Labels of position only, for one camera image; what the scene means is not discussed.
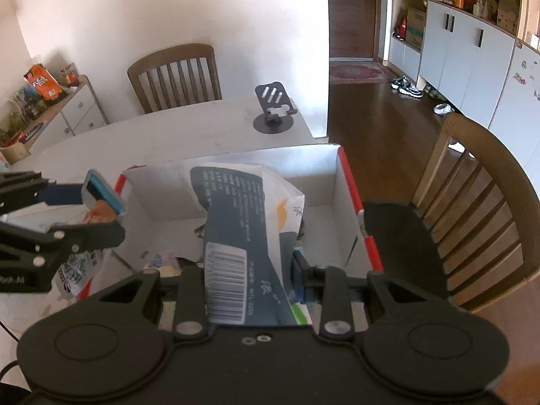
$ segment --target barcode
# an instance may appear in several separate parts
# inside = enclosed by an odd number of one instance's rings
[[[247,293],[246,250],[222,243],[207,243],[204,275],[209,321],[244,324]]]

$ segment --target red stripe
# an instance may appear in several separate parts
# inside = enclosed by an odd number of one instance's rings
[[[118,193],[119,195],[122,195],[122,190],[124,189],[125,184],[126,184],[126,176],[123,173],[121,173],[120,176],[118,176],[118,179],[116,180],[116,184],[114,185],[114,191]],[[90,295],[91,286],[92,286],[92,279],[88,280],[88,283],[86,284],[86,286],[77,296],[78,301],[84,300]]]
[[[373,236],[368,236],[364,239],[366,243],[366,250],[368,251],[369,261],[372,264],[373,271],[384,271],[381,262],[381,256],[379,255],[379,250],[377,249],[377,244]]]
[[[90,287],[92,285],[92,279],[88,280],[88,283],[83,288],[83,290],[80,292],[80,294],[77,296],[77,301],[84,300],[86,297],[90,295]]]
[[[347,187],[349,188],[350,198],[353,200],[354,211],[358,213],[361,211],[364,206],[362,205],[362,200],[360,199],[360,193],[358,193],[358,188],[356,187],[356,181],[353,177],[353,171],[350,170],[349,160],[345,155],[345,149],[340,147],[337,151],[339,161],[341,162],[341,167],[345,173],[345,181],[347,182]]]
[[[339,157],[339,161],[341,162],[341,167],[345,173],[345,181],[347,182],[347,187],[349,188],[349,194],[351,200],[353,201],[354,210],[356,213],[358,213],[364,208],[364,206],[362,204],[362,200],[360,199],[358,188],[356,187],[353,171],[350,169],[349,160],[347,160],[347,155],[345,155],[345,149],[340,147],[337,151],[337,155]],[[364,239],[364,243],[366,244],[366,251],[373,270],[383,271],[381,256],[379,255],[379,250],[377,249],[373,236],[367,236]]]
[[[116,184],[114,185],[114,191],[118,193],[119,195],[122,195],[122,190],[124,189],[124,185],[126,184],[126,176],[121,173],[118,179],[116,180]]]

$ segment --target white cabinet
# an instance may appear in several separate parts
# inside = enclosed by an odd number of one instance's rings
[[[444,58],[450,38],[449,28],[452,12],[453,10],[448,6],[433,1],[428,3],[420,76],[435,88],[438,88],[441,82]]]
[[[67,100],[51,107],[44,114],[51,114],[53,119],[45,124],[44,130],[30,146],[30,153],[37,154],[47,147],[54,146],[74,135],[83,134],[106,125],[90,84],[83,77],[83,85]]]
[[[75,129],[88,110],[96,103],[88,84],[84,85],[77,94],[62,108],[62,114],[71,129]]]
[[[536,194],[540,196],[540,143],[536,146],[533,155],[525,166],[525,173],[533,183]]]
[[[514,38],[449,6],[429,2],[420,76],[487,127],[508,74]]]
[[[401,69],[403,64],[403,55],[405,54],[405,43],[394,37],[390,38],[390,54],[388,55],[388,61]]]
[[[438,90],[457,108],[463,102],[469,75],[476,60],[478,23],[476,18],[457,10],[452,10],[450,14],[449,41]]]
[[[390,39],[390,55],[388,60],[416,82],[420,66],[419,51],[403,41],[392,37]]]
[[[72,137],[73,133],[71,128],[64,120],[61,114],[55,115],[55,117],[45,126],[43,132],[39,135],[35,143],[30,147],[30,153],[35,155],[48,148],[54,146],[56,143],[67,140]]]
[[[540,139],[540,55],[526,45],[516,46],[489,130],[523,167],[528,164]]]
[[[460,111],[487,128],[503,90],[515,40],[486,23],[479,26],[478,36],[479,48]]]
[[[105,119],[103,118],[98,106],[94,104],[79,122],[77,127],[73,130],[73,132],[75,135],[84,134],[85,132],[92,131],[93,129],[101,128],[101,126],[105,126]]]
[[[401,69],[405,74],[413,79],[416,83],[418,79],[418,69],[420,67],[420,52],[409,45],[405,44],[405,52],[403,54],[403,66]]]

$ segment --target rug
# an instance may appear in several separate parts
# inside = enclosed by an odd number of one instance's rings
[[[330,85],[339,83],[387,83],[396,74],[379,62],[330,61]]]

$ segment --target white wall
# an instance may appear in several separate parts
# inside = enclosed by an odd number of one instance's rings
[[[314,136],[326,135],[328,0],[15,0],[31,56],[75,62],[106,116],[142,113],[126,71],[150,52],[202,42],[216,52],[223,98],[279,80]]]
[[[381,0],[381,32],[379,35],[379,58],[388,61],[392,35],[392,0]]]
[[[7,100],[24,85],[29,61],[13,0],[0,0],[0,119],[12,109]]]

